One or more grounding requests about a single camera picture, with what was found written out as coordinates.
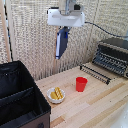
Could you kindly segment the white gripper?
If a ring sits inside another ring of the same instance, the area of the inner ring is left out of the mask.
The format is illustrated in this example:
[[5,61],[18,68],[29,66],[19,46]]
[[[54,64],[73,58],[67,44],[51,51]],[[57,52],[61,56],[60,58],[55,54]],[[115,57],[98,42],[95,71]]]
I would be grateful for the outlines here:
[[83,12],[73,11],[69,15],[62,15],[58,9],[48,10],[47,23],[53,26],[60,26],[58,32],[60,32],[65,26],[65,32],[70,31],[70,27],[82,27],[85,22],[85,15]]

